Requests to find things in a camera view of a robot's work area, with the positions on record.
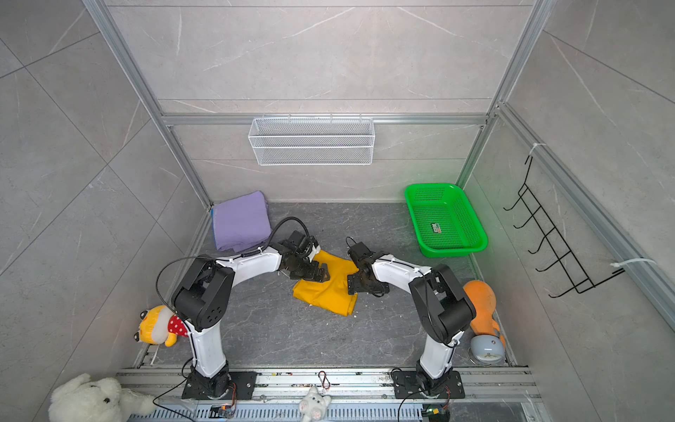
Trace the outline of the yellow t-shirt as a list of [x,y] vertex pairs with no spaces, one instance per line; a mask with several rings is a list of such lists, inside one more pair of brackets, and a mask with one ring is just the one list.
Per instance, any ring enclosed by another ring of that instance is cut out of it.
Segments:
[[351,260],[344,260],[326,251],[320,251],[314,256],[314,261],[319,265],[327,265],[330,278],[325,282],[298,281],[293,289],[293,297],[343,317],[351,316],[358,295],[348,293],[347,278],[358,272],[356,265]]

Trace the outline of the green plastic basket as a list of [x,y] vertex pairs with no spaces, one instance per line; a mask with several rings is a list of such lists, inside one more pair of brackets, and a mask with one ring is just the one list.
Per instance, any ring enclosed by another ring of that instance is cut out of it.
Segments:
[[488,236],[462,188],[414,184],[406,187],[404,197],[427,258],[466,257],[487,248]]

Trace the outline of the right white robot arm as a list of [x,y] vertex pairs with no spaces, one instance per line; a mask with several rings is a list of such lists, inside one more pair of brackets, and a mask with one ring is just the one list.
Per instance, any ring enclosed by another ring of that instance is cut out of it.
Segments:
[[347,276],[350,295],[387,295],[392,286],[411,295],[425,347],[411,371],[395,371],[391,378],[401,397],[463,399],[460,374],[453,370],[455,350],[476,317],[476,309],[451,268],[445,264],[419,267],[391,254],[371,251],[359,242],[347,251],[357,272]]

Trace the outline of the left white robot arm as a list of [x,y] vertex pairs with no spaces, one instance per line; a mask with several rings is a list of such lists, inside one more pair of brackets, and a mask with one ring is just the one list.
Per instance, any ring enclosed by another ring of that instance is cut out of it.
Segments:
[[265,243],[234,258],[193,258],[171,298],[174,313],[186,326],[193,353],[183,399],[232,398],[235,382],[252,379],[251,375],[230,376],[221,343],[220,323],[232,288],[261,274],[276,272],[291,280],[328,281],[327,265],[314,261],[320,251],[314,237],[296,230],[279,243]]

